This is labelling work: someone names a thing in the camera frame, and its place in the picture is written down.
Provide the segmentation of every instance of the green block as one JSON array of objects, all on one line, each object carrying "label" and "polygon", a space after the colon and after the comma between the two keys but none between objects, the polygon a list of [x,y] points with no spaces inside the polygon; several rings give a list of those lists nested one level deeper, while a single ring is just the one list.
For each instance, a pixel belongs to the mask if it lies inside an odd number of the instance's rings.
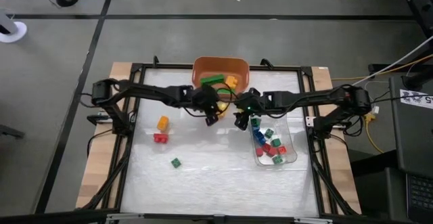
[{"label": "green block", "polygon": [[217,84],[217,83],[224,83],[224,75],[223,74],[218,74],[218,75],[202,78],[202,79],[200,79],[200,83],[202,85],[205,84],[205,83],[208,84],[208,85],[214,85],[214,84]]},{"label": "green block", "polygon": [[171,164],[175,167],[178,168],[181,166],[181,162],[179,161],[178,158],[175,158],[174,160],[171,161]]},{"label": "green block", "polygon": [[273,131],[271,129],[267,129],[265,133],[265,137],[270,139],[273,135]]},{"label": "green block", "polygon": [[274,139],[273,141],[271,141],[271,144],[273,147],[278,147],[281,145],[281,141],[279,139]]},{"label": "green block", "polygon": [[253,127],[259,127],[260,126],[261,119],[259,118],[253,118],[251,119],[251,126]]},{"label": "green block", "polygon": [[217,93],[223,93],[223,94],[231,94],[231,93],[236,94],[234,89],[230,89],[230,90],[228,90],[228,89],[224,89],[224,88],[217,89],[216,92],[217,92]]},{"label": "green block", "polygon": [[281,156],[274,156],[274,158],[272,158],[273,164],[280,164],[283,162],[283,158],[281,158]]}]

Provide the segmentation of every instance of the yellow block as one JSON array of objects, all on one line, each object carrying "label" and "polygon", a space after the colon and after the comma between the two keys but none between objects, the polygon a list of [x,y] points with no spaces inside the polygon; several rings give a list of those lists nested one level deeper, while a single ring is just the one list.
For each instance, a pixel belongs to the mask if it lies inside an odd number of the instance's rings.
[{"label": "yellow block", "polygon": [[225,79],[225,83],[232,89],[236,88],[237,79],[234,76],[227,76]]},{"label": "yellow block", "polygon": [[[227,108],[227,106],[229,106],[229,104],[225,103],[225,102],[218,102],[217,104],[218,104],[218,109],[222,110],[222,111],[225,110],[225,108]],[[218,118],[222,119],[225,116],[226,112],[227,112],[227,110],[225,110],[223,113],[219,114]]]},{"label": "yellow block", "polygon": [[156,128],[161,131],[165,131],[167,129],[167,126],[168,126],[168,117],[161,116],[160,121],[158,122]]}]

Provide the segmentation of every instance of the wooden table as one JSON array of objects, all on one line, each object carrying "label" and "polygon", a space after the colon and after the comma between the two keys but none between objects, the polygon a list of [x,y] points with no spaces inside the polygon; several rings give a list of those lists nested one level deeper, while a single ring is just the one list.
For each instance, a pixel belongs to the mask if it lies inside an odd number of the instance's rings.
[{"label": "wooden table", "polygon": [[[110,77],[113,79],[129,79],[132,63],[129,62],[114,62],[110,73]],[[332,88],[331,77],[329,70],[325,67],[312,67],[313,80],[315,89],[325,90]],[[305,89],[308,91],[309,84],[306,77],[304,77]],[[334,105],[319,106],[320,115],[325,116],[330,113],[334,108]],[[108,129],[111,129],[111,124],[97,125],[95,134],[101,133]],[[332,134],[344,138],[340,130],[334,129]],[[93,140],[90,155],[87,160],[85,174],[81,183],[80,193],[76,201],[76,207],[82,207],[93,195],[98,191],[101,185],[107,178],[108,170],[110,167],[110,161],[114,149],[114,141],[116,136],[107,133]],[[350,167],[350,161],[346,146],[338,141],[338,139],[330,138],[326,139],[327,157],[329,162],[329,168],[332,175],[332,181],[338,191],[341,193],[343,198],[350,204],[350,206],[361,213],[359,206],[359,200],[357,190],[355,188],[355,181],[352,176],[352,169]],[[110,194],[109,207],[114,206],[114,199],[116,197],[117,181],[113,184],[112,192]],[[326,187],[321,182],[321,191],[323,196],[323,203],[326,213],[330,213],[328,194]]]}]

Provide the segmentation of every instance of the gray floor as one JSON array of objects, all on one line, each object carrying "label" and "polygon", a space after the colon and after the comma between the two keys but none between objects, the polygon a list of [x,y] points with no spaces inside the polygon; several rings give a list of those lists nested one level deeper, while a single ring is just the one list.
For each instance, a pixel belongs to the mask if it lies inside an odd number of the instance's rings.
[{"label": "gray floor", "polygon": [[[104,0],[57,9],[48,0],[0,0],[17,14],[100,14]],[[109,14],[409,15],[405,0],[112,0]],[[0,44],[0,123],[26,138],[0,137],[0,215],[34,210],[97,20],[22,20],[28,35]],[[362,76],[370,63],[391,63],[424,40],[415,22],[314,20],[106,20],[84,92],[106,78],[112,62],[192,63],[201,55],[267,58],[276,65],[328,66],[332,77]],[[386,81],[386,77],[377,81]],[[370,83],[373,96],[386,83]],[[80,107],[47,207],[72,210],[94,127]],[[371,134],[395,148],[390,105],[380,104]],[[352,150],[377,154],[365,134],[347,139]]]}]

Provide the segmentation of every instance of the red block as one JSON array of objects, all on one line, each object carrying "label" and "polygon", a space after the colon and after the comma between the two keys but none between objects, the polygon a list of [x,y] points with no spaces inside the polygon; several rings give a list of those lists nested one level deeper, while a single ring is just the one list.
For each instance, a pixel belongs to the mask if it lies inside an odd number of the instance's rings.
[{"label": "red block", "polygon": [[168,135],[165,133],[154,133],[154,141],[156,143],[167,143]]},{"label": "red block", "polygon": [[262,147],[264,152],[269,152],[269,150],[271,149],[271,145],[268,143],[265,143],[264,146]]},{"label": "red block", "polygon": [[270,156],[270,157],[272,157],[272,156],[274,156],[274,155],[276,155],[277,154],[277,149],[276,148],[271,148],[271,149],[269,149],[269,151],[268,151],[268,155]]},{"label": "red block", "polygon": [[261,157],[263,155],[263,149],[262,148],[256,148],[256,155],[258,157]]},{"label": "red block", "polygon": [[287,153],[287,149],[284,146],[278,147],[277,150],[278,150],[278,154],[285,154],[285,153]]}]

